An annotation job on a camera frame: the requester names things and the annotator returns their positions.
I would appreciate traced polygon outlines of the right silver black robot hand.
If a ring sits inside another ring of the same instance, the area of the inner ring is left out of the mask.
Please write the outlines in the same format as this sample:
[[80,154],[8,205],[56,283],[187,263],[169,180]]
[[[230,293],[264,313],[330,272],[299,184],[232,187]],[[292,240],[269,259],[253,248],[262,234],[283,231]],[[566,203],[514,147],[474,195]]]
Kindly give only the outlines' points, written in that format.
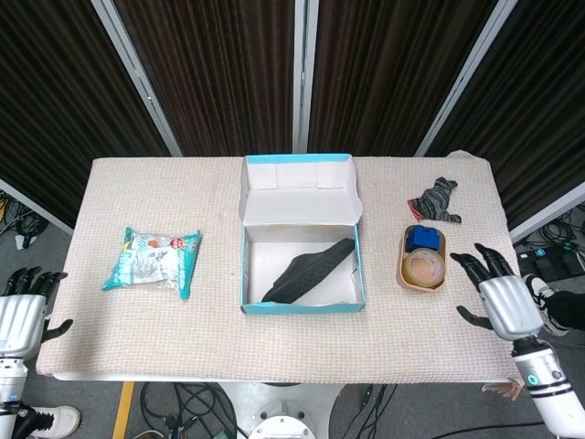
[[450,256],[464,269],[487,315],[477,316],[463,305],[456,307],[458,314],[506,341],[536,337],[543,320],[522,278],[513,273],[500,252],[478,242],[474,247],[484,257],[482,261],[469,253],[452,252]]

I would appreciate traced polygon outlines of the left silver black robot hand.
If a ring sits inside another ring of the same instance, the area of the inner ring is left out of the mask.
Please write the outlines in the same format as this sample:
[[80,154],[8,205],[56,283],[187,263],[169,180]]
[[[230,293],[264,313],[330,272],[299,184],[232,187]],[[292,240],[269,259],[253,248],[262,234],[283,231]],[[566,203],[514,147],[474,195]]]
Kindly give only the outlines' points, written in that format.
[[1,292],[1,359],[33,358],[40,346],[61,337],[73,325],[66,319],[49,328],[48,302],[68,274],[22,267],[7,279]]

